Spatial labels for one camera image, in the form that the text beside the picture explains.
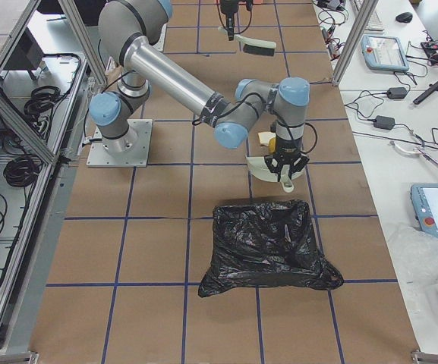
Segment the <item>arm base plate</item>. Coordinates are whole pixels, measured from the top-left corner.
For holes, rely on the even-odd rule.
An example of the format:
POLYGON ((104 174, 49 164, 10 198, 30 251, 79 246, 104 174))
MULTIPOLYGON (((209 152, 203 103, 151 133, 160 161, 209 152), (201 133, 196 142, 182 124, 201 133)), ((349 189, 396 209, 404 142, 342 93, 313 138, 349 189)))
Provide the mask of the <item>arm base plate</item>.
POLYGON ((145 168, 148 163, 153 119, 128 119, 128 132, 118 140, 106 139, 98 127, 87 156, 90 168, 145 168))

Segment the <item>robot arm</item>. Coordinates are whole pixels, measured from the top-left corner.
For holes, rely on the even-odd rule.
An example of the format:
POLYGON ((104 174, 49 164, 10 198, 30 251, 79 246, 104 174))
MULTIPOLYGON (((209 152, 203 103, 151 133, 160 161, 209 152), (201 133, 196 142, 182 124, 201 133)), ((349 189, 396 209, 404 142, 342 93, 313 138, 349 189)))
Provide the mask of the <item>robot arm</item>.
POLYGON ((169 1, 109 1, 100 12, 98 27, 108 53, 123 67, 116 91, 93 97, 90 115, 107 149, 126 146, 135 137, 128 118, 158 86, 214 129, 217 142, 227 149, 239 147, 262 113, 274 115, 275 149, 247 160, 252 175, 272 182, 299 177, 309 158, 301 149, 310 84, 300 77, 279 83, 243 79, 235 91, 236 103, 210 89, 173 60, 157 51, 162 26, 172 17, 169 1))
POLYGON ((238 33, 235 32, 235 15, 239 11, 240 4, 245 5, 247 11, 250 14, 249 23, 246 26, 246 28, 248 28, 252 21, 254 7, 253 0, 218 0, 216 3, 220 23, 222 25, 222 28, 225 30, 229 41, 234 40, 236 35, 242 34, 242 31, 239 31, 238 33))

